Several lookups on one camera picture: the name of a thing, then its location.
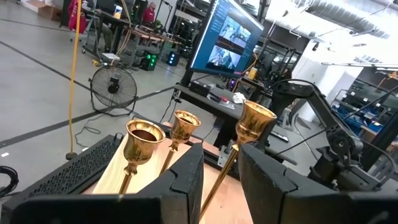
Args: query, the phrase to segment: gold handbell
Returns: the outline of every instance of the gold handbell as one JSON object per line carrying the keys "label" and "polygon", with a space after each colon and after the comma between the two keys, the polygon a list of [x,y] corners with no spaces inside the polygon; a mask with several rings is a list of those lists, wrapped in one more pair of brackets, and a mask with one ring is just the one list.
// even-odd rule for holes
{"label": "gold handbell", "polygon": [[231,155],[229,155],[228,160],[226,161],[219,176],[217,177],[216,182],[211,188],[209,195],[201,207],[200,219],[203,218],[222,181],[224,180],[231,166],[234,164],[235,158],[239,151],[238,145],[256,140],[261,135],[267,124],[276,118],[277,116],[269,109],[249,100],[244,101],[242,116],[235,126],[235,131],[238,135],[236,144],[232,146],[233,150],[231,151]]}
{"label": "gold handbell", "polygon": [[200,120],[195,115],[186,111],[176,110],[174,117],[175,121],[170,130],[173,143],[169,146],[169,153],[163,163],[160,174],[169,167],[174,153],[178,151],[178,145],[186,143],[191,137],[193,130],[201,125]]}
{"label": "gold handbell", "polygon": [[131,177],[137,174],[137,166],[143,165],[152,157],[153,151],[164,141],[166,134],[156,124],[142,119],[127,122],[127,142],[123,149],[124,158],[129,164],[119,194],[125,194]]}

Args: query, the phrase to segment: fan grille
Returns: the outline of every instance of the fan grille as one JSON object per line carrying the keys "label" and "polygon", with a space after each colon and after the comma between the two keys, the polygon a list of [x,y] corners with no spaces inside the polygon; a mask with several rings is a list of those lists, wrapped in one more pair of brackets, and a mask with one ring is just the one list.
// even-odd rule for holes
{"label": "fan grille", "polygon": [[113,108],[125,108],[137,96],[136,81],[126,69],[117,66],[98,69],[93,75],[91,87],[99,102]]}

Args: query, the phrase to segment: red shirt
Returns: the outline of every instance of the red shirt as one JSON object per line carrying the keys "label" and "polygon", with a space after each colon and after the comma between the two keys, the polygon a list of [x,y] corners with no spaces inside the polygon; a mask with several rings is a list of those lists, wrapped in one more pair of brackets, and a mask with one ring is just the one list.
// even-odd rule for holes
{"label": "red shirt", "polygon": [[153,22],[155,20],[155,11],[151,8],[146,8],[142,17],[143,22]]}

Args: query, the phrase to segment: black floor line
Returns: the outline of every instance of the black floor line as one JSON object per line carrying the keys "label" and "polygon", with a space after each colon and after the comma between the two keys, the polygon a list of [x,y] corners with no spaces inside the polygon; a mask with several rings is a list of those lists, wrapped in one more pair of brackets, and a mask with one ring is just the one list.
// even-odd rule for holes
{"label": "black floor line", "polygon": [[[205,75],[203,77],[196,78],[195,80],[206,78],[208,76],[210,76],[210,75]],[[144,99],[146,99],[148,97],[163,93],[165,91],[169,91],[171,89],[173,89],[173,86],[164,88],[163,90],[155,91],[153,93],[146,94],[146,95],[138,98],[137,101],[144,100]],[[94,111],[94,112],[91,112],[91,113],[88,113],[88,114],[84,114],[84,115],[78,116],[78,117],[72,119],[72,123],[74,124],[74,123],[82,121],[84,119],[88,119],[88,118],[94,117],[97,114],[99,114],[99,113]],[[40,129],[35,130],[35,131],[31,131],[31,132],[28,132],[28,133],[25,133],[25,134],[18,135],[16,137],[13,137],[13,138],[10,138],[10,139],[6,139],[6,140],[3,140],[3,141],[0,141],[0,149],[2,149],[4,147],[7,147],[7,146],[10,146],[10,145],[13,145],[13,144],[17,144],[19,142],[22,142],[22,141],[25,141],[25,140],[28,140],[28,139],[31,139],[31,138],[34,138],[34,137],[37,137],[37,136],[40,136],[40,135],[45,134],[45,133],[49,133],[51,131],[54,131],[54,130],[59,129],[59,128],[63,128],[63,127],[68,126],[68,125],[69,125],[69,120],[66,120],[66,121],[59,122],[57,124],[53,124],[53,125],[50,125],[50,126],[47,126],[47,127],[44,127],[44,128],[40,128]]]}
{"label": "black floor line", "polygon": [[26,23],[26,22],[13,21],[13,20],[10,20],[10,19],[0,19],[0,21],[13,22],[13,23],[18,23],[18,24],[22,24],[22,25],[27,25],[27,26],[32,26],[32,27],[39,27],[39,28],[50,29],[50,30],[57,30],[57,31],[63,31],[63,32],[71,32],[70,30],[59,29],[59,28],[53,28],[53,27],[46,27],[46,26],[40,26],[40,25],[35,25],[35,24],[28,24],[28,23]]}
{"label": "black floor line", "polygon": [[[39,27],[39,28],[44,28],[44,29],[51,29],[51,30],[57,30],[57,31],[64,31],[64,32],[71,32],[71,31],[69,31],[69,30],[63,30],[63,29],[57,29],[57,28],[52,28],[52,27],[46,27],[46,26],[39,26],[39,25],[34,25],[34,24],[28,24],[28,23],[25,23],[25,22],[18,22],[18,21],[12,21],[12,20],[9,20],[9,19],[0,19],[0,21],[7,21],[7,22],[15,22],[15,23],[18,23],[18,24],[24,24],[24,25],[27,25],[27,26],[33,26],[33,27]],[[15,48],[13,48],[13,47],[11,47],[11,46],[9,46],[9,45],[6,45],[7,47],[9,47],[10,49],[12,49],[12,50],[17,50],[17,49],[15,49]],[[173,71],[171,71],[171,70],[169,70],[169,69],[167,69],[167,68],[165,68],[165,67],[163,67],[163,66],[160,66],[160,65],[157,65],[158,67],[160,67],[160,68],[163,68],[164,70],[167,70],[167,71],[169,71],[170,73],[173,73],[174,75],[176,75],[176,76],[178,76],[178,77],[181,77],[182,78],[182,76],[180,75],[180,74],[178,74],[178,73],[175,73],[175,72],[173,72]]]}
{"label": "black floor line", "polygon": [[178,76],[178,77],[181,77],[181,78],[182,78],[182,76],[181,76],[181,75],[179,75],[179,74],[177,74],[177,73],[175,73],[175,72],[173,72],[173,71],[171,71],[171,70],[169,70],[169,69],[167,69],[167,68],[165,68],[165,67],[163,67],[163,66],[160,66],[160,65],[156,65],[156,66],[158,66],[158,67],[160,67],[160,68],[163,68],[164,70],[166,70],[166,71],[169,71],[170,73],[173,73],[174,75],[176,75],[176,76]]}
{"label": "black floor line", "polygon": [[[43,67],[49,69],[50,71],[52,71],[52,72],[54,72],[54,73],[60,75],[61,77],[66,78],[67,80],[70,80],[70,78],[69,78],[68,76],[62,74],[61,72],[57,71],[56,69],[49,67],[48,65],[46,65],[46,64],[44,64],[44,63],[42,63],[42,62],[40,62],[40,61],[38,61],[38,60],[32,58],[31,56],[25,54],[24,52],[21,52],[20,50],[14,48],[14,47],[11,47],[10,45],[4,43],[3,41],[0,41],[0,44],[6,46],[6,47],[8,47],[8,48],[10,48],[11,50],[13,50],[13,51],[15,51],[15,52],[17,52],[17,53],[19,53],[19,54],[21,54],[21,55],[23,55],[23,56],[25,56],[26,58],[32,60],[33,62],[35,62],[35,63],[37,63],[37,64],[39,64],[39,65],[41,65],[41,66],[43,66]],[[205,77],[208,77],[208,76],[210,76],[210,75],[205,75],[205,76],[203,76],[203,77],[196,78],[195,80],[199,80],[199,79],[202,79],[202,78],[205,78]],[[81,83],[78,82],[78,81],[75,81],[75,84],[77,84],[77,85],[79,85],[80,87],[82,87],[82,88],[84,88],[84,89],[90,91],[90,88],[88,88],[87,86],[81,84]],[[173,86],[164,88],[163,90],[158,90],[158,91],[155,91],[155,92],[146,94],[146,95],[144,95],[144,96],[140,96],[140,97],[137,99],[137,101],[144,100],[144,99],[146,99],[146,98],[149,98],[149,97],[152,97],[152,96],[154,96],[154,95],[163,93],[163,92],[165,92],[165,91],[169,91],[169,90],[171,90],[171,89],[173,89]],[[98,114],[97,112],[91,112],[91,113],[88,113],[88,114],[81,115],[81,116],[79,116],[79,117],[73,118],[73,119],[72,119],[72,123],[76,123],[76,122],[82,121],[82,120],[84,120],[84,119],[91,118],[91,117],[93,117],[93,116],[96,116],[97,114]],[[0,149],[1,149],[1,148],[4,148],[4,147],[6,147],[6,146],[10,146],[10,145],[13,145],[13,144],[17,144],[17,143],[19,143],[19,142],[21,142],[21,141],[28,140],[28,139],[30,139],[30,138],[34,138],[34,137],[40,136],[40,135],[45,134],[45,133],[49,133],[49,132],[54,131],[54,130],[56,130],[56,129],[59,129],[59,128],[68,126],[68,124],[69,124],[69,120],[66,120],[66,121],[59,122],[59,123],[57,123],[57,124],[53,124],[53,125],[50,125],[50,126],[47,126],[47,127],[44,127],[44,128],[40,128],[40,129],[35,130],[35,131],[31,131],[31,132],[28,132],[28,133],[25,133],[25,134],[21,134],[21,135],[19,135],[19,136],[16,136],[16,137],[13,137],[13,138],[10,138],[10,139],[3,140],[3,141],[0,142]]]}
{"label": "black floor line", "polygon": [[[64,75],[63,73],[57,71],[56,69],[54,69],[54,68],[52,68],[52,67],[49,67],[48,65],[42,63],[41,61],[39,61],[39,60],[37,60],[37,59],[34,59],[33,57],[31,57],[31,56],[25,54],[24,52],[21,52],[20,50],[16,49],[15,47],[12,47],[12,46],[8,45],[8,44],[4,43],[4,42],[1,41],[1,40],[0,40],[0,44],[2,44],[2,45],[4,45],[4,46],[8,47],[9,49],[11,49],[11,50],[13,50],[13,51],[19,53],[20,55],[22,55],[22,56],[24,56],[24,57],[30,59],[31,61],[33,61],[33,62],[35,62],[35,63],[37,63],[37,64],[39,64],[39,65],[45,67],[46,69],[50,70],[51,72],[56,73],[57,75],[60,75],[61,77],[66,78],[67,80],[70,81],[70,77],[69,77],[69,76]],[[76,81],[76,80],[74,81],[74,83],[75,83],[76,85],[78,85],[78,86],[80,86],[80,87],[86,89],[86,90],[90,90],[90,88],[88,88],[86,85],[84,85],[84,84],[82,84],[82,83],[80,83],[80,82],[78,82],[78,81]]]}

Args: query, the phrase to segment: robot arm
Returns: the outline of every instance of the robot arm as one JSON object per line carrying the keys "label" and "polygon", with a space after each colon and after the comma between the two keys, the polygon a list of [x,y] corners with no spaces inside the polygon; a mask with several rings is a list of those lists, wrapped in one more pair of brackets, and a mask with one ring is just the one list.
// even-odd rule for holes
{"label": "robot arm", "polygon": [[[308,178],[329,188],[334,180],[341,190],[377,190],[380,182],[360,168],[358,157],[363,148],[361,140],[335,115],[320,90],[312,85],[282,82],[275,86],[270,109],[280,116],[296,98],[304,98],[313,108],[326,129],[329,146],[317,149],[321,158],[311,167]],[[262,132],[256,148],[264,151],[267,138],[274,128],[273,121]]]}

